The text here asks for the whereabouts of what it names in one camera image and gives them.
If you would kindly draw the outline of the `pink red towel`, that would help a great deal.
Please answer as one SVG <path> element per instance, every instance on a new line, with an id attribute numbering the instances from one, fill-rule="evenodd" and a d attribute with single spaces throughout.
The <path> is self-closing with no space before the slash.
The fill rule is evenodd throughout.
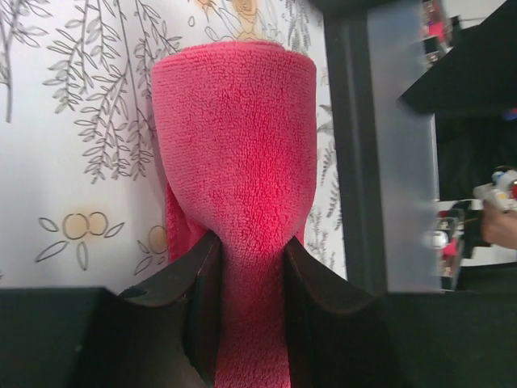
<path id="1" fill-rule="evenodd" d="M 185 48 L 152 70 L 170 186 L 170 254 L 221 240 L 218 387 L 288 387 L 283 251 L 302 238 L 317 180 L 316 67 L 266 41 Z"/>

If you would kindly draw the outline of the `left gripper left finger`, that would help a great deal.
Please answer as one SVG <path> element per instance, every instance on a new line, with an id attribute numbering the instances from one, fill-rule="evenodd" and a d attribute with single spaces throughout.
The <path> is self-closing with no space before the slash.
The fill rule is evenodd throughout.
<path id="1" fill-rule="evenodd" d="M 207 233 L 120 294 L 104 288 L 1 291 L 4 387 L 212 387 L 221 243 Z"/>

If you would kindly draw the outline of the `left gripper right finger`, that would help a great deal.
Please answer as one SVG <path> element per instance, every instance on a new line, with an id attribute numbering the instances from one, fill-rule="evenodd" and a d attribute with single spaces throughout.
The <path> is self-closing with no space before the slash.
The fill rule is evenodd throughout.
<path id="1" fill-rule="evenodd" d="M 293 239 L 284 251 L 294 387 L 513 387 L 514 293 L 372 296 Z"/>

